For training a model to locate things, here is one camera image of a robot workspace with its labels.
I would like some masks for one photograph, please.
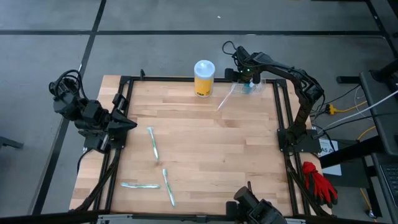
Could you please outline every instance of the red glove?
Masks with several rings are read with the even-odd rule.
[[[332,204],[337,204],[337,190],[318,173],[311,162],[304,162],[303,173],[305,175],[305,186],[315,197],[319,205],[327,204],[332,208]]]

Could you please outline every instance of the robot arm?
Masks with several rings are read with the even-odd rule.
[[[316,79],[307,75],[302,69],[275,62],[269,55],[262,52],[250,55],[242,46],[235,50],[232,58],[238,68],[238,72],[234,72],[230,68],[226,69],[226,77],[231,77],[233,81],[258,84],[260,83],[260,74],[262,72],[271,72],[293,83],[295,94],[298,96],[298,102],[300,103],[300,109],[294,123],[285,130],[284,142],[286,146],[296,145],[307,135],[305,122],[310,116],[315,102],[321,96],[325,99],[323,89]]]

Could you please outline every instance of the gray floor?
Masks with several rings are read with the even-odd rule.
[[[0,29],[92,28],[100,1],[0,0]],[[388,29],[396,19],[385,1],[375,1]],[[145,1],[108,0],[100,30],[377,30],[363,2],[308,0]],[[0,151],[0,216],[25,215],[51,148],[60,116],[52,110],[49,82],[78,68],[88,36],[0,35],[0,136],[25,143],[22,150]],[[274,60],[303,68],[325,89],[326,100],[352,85],[338,85],[338,75],[356,75],[393,59],[384,39],[368,37],[282,37],[254,35],[125,35],[97,36],[83,79],[86,94],[96,98],[103,75],[192,76],[198,60],[208,59],[222,77],[232,59],[221,45],[232,40],[248,51],[263,51]],[[353,93],[335,103],[354,105]],[[321,116],[320,126],[346,114]],[[356,139],[372,126],[368,120],[330,131],[333,138]],[[69,125],[44,213],[68,210],[83,138]],[[342,198],[333,213],[371,220],[359,189],[337,187]],[[381,201],[383,218],[391,222]]]

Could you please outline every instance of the wooden tabletop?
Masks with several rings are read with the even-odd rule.
[[[117,75],[103,77],[98,99],[104,108],[113,107],[111,101],[119,80]],[[242,94],[237,88],[217,111],[230,89],[231,83],[215,83],[209,98],[199,98],[190,82],[134,82],[128,118],[138,126],[128,132],[121,154],[112,212],[225,215],[225,203],[232,201],[235,192],[250,180],[258,199],[270,201],[283,215],[292,214],[283,155],[277,142],[272,85],[263,84],[263,91],[256,95]],[[295,116],[300,105],[291,82],[288,92]],[[280,96],[287,126],[282,90]],[[158,163],[147,127],[153,127]],[[302,162],[310,161],[322,171],[313,155],[300,156]],[[97,184],[102,160],[103,155],[96,151],[82,160],[70,208],[79,206]],[[169,172],[175,208],[162,169]],[[121,182],[159,184],[161,188],[129,189],[121,187]],[[296,196],[303,213],[297,186]]]

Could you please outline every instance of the yellow container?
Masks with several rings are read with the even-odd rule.
[[[213,92],[216,68],[211,61],[200,60],[193,68],[195,72],[195,93],[199,97],[209,97]]]

